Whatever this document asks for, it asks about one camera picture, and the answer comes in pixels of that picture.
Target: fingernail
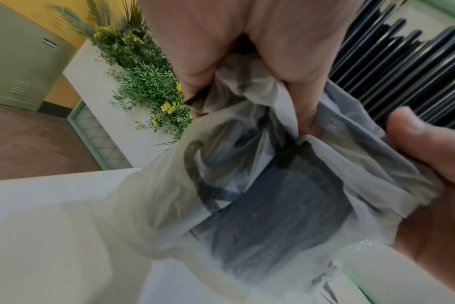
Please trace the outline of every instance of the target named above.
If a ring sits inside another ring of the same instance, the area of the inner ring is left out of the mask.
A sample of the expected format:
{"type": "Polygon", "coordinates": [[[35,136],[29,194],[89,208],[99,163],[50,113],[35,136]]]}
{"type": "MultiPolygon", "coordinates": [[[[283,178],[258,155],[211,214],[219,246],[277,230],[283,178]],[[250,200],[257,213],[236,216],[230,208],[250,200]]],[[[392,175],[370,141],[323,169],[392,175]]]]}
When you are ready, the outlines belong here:
{"type": "Polygon", "coordinates": [[[411,130],[411,132],[422,132],[424,127],[426,126],[425,122],[422,121],[421,119],[419,119],[418,116],[416,116],[416,114],[414,114],[414,112],[408,108],[409,110],[409,115],[406,117],[406,124],[407,126],[409,127],[409,129],[411,130]]]}

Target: metal grid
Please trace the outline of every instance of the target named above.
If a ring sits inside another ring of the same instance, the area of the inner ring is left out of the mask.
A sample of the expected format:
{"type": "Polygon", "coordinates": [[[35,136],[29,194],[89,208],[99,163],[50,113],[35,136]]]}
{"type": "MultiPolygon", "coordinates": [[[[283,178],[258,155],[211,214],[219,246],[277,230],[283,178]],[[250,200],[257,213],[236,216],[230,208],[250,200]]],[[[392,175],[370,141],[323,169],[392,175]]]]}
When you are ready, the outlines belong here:
{"type": "Polygon", "coordinates": [[[78,104],[68,119],[104,170],[133,167],[84,102],[78,104]]]}

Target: black baseboard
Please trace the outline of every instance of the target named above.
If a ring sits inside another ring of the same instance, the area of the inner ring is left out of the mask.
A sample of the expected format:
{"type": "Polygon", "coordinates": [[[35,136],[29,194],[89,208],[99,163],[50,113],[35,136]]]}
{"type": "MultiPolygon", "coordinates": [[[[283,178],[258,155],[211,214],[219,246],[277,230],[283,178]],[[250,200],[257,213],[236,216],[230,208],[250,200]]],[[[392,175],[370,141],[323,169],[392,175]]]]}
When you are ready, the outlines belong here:
{"type": "Polygon", "coordinates": [[[72,109],[56,105],[47,101],[43,101],[37,111],[42,114],[67,118],[69,113],[71,113],[72,109]]]}

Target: finger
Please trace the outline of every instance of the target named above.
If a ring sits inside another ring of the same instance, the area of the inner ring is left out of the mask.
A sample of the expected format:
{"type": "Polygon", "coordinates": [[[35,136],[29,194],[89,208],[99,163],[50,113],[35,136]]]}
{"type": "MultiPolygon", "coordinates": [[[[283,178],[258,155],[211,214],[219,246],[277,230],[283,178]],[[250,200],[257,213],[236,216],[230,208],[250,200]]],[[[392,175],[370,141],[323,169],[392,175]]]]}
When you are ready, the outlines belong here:
{"type": "Polygon", "coordinates": [[[455,184],[455,131],[421,121],[410,108],[397,109],[387,122],[387,135],[410,157],[430,165],[455,184]]]}
{"type": "Polygon", "coordinates": [[[346,31],[362,0],[254,0],[246,32],[286,83],[299,130],[309,131],[346,31]]]}
{"type": "Polygon", "coordinates": [[[188,99],[213,81],[220,60],[243,32],[249,1],[142,0],[139,4],[188,99]]]}

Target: yellow wall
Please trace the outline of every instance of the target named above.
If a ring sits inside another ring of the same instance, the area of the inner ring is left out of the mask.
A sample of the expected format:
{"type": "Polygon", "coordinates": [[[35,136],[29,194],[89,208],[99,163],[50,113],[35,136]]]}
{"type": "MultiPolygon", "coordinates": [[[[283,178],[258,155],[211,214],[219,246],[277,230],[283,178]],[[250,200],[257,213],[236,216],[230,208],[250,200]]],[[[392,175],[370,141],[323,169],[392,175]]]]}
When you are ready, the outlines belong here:
{"type": "MultiPolygon", "coordinates": [[[[81,47],[85,41],[83,37],[70,28],[69,24],[47,9],[46,5],[68,7],[84,21],[87,21],[89,13],[86,0],[0,0],[0,2],[71,43],[76,48],[81,47]]],[[[110,4],[114,16],[124,11],[122,0],[107,0],[107,2],[110,4]]],[[[79,95],[69,81],[61,76],[44,100],[60,106],[74,108],[79,99],[79,95]]]]}

